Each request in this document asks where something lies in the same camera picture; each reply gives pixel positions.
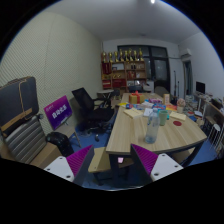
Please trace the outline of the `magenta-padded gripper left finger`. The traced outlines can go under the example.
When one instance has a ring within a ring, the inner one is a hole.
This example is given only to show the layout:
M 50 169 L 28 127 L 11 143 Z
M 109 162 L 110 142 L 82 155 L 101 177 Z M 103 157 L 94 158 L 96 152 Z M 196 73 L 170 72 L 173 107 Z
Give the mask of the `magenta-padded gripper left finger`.
M 89 145 L 68 157 L 57 157 L 45 168 L 45 171 L 81 186 L 93 156 L 94 147 Z

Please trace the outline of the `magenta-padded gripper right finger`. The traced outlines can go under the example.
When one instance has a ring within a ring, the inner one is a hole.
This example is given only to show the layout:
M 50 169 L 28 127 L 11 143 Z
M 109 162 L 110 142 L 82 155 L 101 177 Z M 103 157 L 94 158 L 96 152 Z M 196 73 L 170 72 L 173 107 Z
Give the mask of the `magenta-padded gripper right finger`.
M 131 157 L 143 185 L 182 169 L 182 166 L 166 153 L 157 155 L 135 144 L 131 145 Z

